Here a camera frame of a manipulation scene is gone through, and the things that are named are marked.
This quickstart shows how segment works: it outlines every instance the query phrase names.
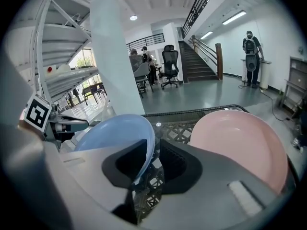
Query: stair railing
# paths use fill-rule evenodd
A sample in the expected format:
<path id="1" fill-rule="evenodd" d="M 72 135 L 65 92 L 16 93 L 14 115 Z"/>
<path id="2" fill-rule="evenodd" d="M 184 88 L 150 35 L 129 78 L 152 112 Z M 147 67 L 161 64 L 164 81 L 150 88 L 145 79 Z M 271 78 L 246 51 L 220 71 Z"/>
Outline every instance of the stair railing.
<path id="1" fill-rule="evenodd" d="M 204 42 L 195 38 L 193 35 L 189 40 L 191 44 L 193 44 L 194 51 L 196 53 L 197 50 L 200 50 L 204 55 L 208 57 L 216 66 L 217 66 L 217 77 L 222 80 L 223 79 L 223 55 L 222 55 L 222 47 L 221 44 L 215 44 L 215 50 L 210 48 Z"/>

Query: pink plate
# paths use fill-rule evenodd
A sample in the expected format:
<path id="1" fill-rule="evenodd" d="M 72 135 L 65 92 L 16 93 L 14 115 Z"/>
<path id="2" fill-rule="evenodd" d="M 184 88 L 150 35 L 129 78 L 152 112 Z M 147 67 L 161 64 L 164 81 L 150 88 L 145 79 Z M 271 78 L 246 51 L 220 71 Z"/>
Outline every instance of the pink plate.
<path id="1" fill-rule="evenodd" d="M 278 194 L 283 189 L 288 172 L 283 145 L 274 130 L 252 114 L 210 113 L 195 125 L 190 145 L 233 159 Z"/>

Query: chair headrest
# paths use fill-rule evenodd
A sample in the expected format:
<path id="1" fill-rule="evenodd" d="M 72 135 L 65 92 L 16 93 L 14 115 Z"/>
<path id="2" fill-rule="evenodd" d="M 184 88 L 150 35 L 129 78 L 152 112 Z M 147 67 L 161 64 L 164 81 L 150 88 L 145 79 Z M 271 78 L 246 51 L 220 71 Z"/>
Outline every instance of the chair headrest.
<path id="1" fill-rule="evenodd" d="M 166 45 L 166 46 L 164 47 L 164 51 L 165 51 L 165 52 L 174 51 L 174 45 Z"/>

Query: gray chair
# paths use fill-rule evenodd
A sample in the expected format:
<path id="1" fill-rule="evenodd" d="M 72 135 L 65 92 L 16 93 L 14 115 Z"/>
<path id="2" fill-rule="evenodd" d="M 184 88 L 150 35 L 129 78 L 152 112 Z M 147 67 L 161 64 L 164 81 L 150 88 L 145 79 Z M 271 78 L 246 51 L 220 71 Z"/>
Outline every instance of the gray chair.
<path id="1" fill-rule="evenodd" d="M 150 84 L 150 81 L 148 79 L 149 74 L 149 65 L 147 62 L 140 64 L 139 68 L 133 73 L 136 83 L 145 82 L 148 81 L 150 88 L 152 89 L 152 92 L 154 92 L 152 85 Z M 143 98 L 143 95 L 138 87 L 139 93 L 141 95 L 141 98 Z"/>

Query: baseboard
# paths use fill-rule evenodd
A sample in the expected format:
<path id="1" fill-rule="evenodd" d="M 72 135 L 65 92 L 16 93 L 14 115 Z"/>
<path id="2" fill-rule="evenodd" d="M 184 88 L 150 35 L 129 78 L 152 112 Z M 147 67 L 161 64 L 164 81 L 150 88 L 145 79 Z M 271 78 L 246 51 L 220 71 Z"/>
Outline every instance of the baseboard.
<path id="1" fill-rule="evenodd" d="M 231 77 L 240 77 L 240 78 L 242 78 L 242 76 L 240 76 L 240 75 L 231 74 L 231 73 L 225 73 L 225 72 L 223 72 L 223 75 L 231 76 Z M 278 90 L 278 89 L 276 89 L 276 88 L 274 88 L 274 87 L 272 87 L 272 86 L 270 86 L 270 85 L 268 86 L 268 89 L 269 89 L 269 90 L 272 90 L 272 91 L 274 91 L 274 92 L 276 92 L 276 93 L 279 93 L 279 90 Z"/>

